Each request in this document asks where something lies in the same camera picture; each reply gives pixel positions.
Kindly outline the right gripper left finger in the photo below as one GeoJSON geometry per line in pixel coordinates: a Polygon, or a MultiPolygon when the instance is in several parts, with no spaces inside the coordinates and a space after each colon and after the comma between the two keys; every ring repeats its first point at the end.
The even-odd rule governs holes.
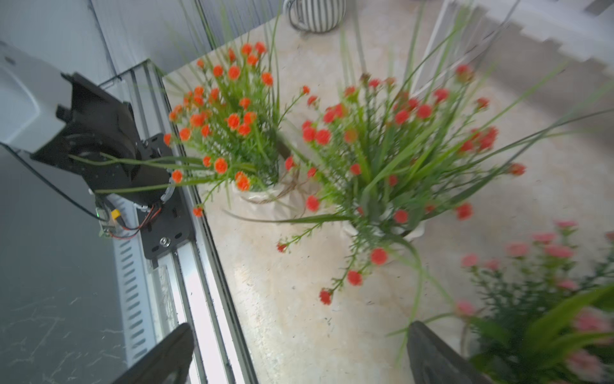
{"type": "Polygon", "coordinates": [[[187,383],[194,347],[192,327],[182,323],[114,384],[187,383]]]}

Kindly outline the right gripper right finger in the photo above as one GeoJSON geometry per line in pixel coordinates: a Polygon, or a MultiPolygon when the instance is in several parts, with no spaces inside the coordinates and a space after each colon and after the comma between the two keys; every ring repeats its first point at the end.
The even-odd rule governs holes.
{"type": "Polygon", "coordinates": [[[421,321],[407,331],[410,368],[416,384],[488,384],[489,380],[421,321]]]}

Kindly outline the pink flower potted plant front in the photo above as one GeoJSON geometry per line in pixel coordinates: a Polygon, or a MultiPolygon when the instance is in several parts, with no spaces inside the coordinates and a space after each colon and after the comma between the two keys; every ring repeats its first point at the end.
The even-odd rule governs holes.
{"type": "Polygon", "coordinates": [[[578,227],[558,220],[503,259],[460,261],[481,303],[460,301],[451,315],[464,323],[463,361],[487,382],[612,382],[613,254],[578,275],[578,227]]]}

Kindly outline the red flower potted plant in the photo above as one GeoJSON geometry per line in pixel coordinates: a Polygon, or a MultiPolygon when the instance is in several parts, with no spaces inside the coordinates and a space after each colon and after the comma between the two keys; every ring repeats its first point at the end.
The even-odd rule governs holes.
{"type": "Polygon", "coordinates": [[[409,52],[400,79],[355,74],[341,37],[345,88],[329,107],[310,97],[314,116],[301,129],[309,152],[290,147],[288,159],[320,187],[305,200],[302,222],[309,230],[328,222],[354,229],[344,273],[320,290],[322,304],[330,305],[345,286],[361,285],[388,262],[394,246],[411,248],[411,235],[426,220],[447,211],[469,219],[470,198],[504,174],[521,174],[517,158],[550,136],[545,128],[518,139],[505,147],[504,163],[484,166],[499,153],[499,131],[494,118],[478,122],[489,99],[477,96],[481,82],[459,53],[472,21],[473,8],[465,4],[452,19],[440,19],[422,60],[409,52]]]}

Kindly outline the orange flower potted plant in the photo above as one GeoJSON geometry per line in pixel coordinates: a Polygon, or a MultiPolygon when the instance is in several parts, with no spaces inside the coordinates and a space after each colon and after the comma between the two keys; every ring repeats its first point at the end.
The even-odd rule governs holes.
{"type": "Polygon", "coordinates": [[[206,203],[221,189],[237,194],[257,219],[301,217],[305,193],[300,189],[300,167],[281,125],[310,89],[302,87],[291,101],[281,104],[276,80],[278,26],[278,19],[267,22],[261,38],[241,37],[193,66],[198,85],[169,112],[177,130],[163,137],[166,149],[182,147],[186,155],[129,160],[103,150],[96,158],[74,155],[73,159],[97,171],[122,165],[170,172],[168,182],[132,187],[133,192],[203,185],[206,195],[193,208],[197,218],[204,216],[206,203]]]}

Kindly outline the white wooden slatted rack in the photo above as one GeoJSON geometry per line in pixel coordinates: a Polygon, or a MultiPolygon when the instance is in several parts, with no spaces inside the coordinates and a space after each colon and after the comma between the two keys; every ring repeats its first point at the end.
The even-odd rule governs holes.
{"type": "Polygon", "coordinates": [[[613,86],[611,1],[444,1],[427,51],[443,42],[456,18],[465,27],[446,69],[458,63],[471,63],[476,70],[494,65],[495,79],[522,91],[567,62],[535,94],[543,103],[579,102],[602,86],[613,86]]]}

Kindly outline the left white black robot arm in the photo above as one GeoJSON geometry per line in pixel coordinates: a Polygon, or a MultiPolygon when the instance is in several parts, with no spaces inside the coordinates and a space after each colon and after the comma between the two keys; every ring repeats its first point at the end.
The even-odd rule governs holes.
{"type": "Polygon", "coordinates": [[[169,172],[145,164],[155,153],[142,142],[128,102],[7,43],[1,44],[1,143],[81,176],[97,195],[153,206],[173,193],[169,172]]]}

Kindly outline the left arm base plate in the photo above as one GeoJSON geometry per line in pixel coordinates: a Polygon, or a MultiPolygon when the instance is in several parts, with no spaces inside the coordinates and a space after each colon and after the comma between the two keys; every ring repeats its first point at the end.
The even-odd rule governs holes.
{"type": "Polygon", "coordinates": [[[185,192],[178,187],[165,191],[139,235],[144,257],[150,261],[195,240],[185,192]]]}

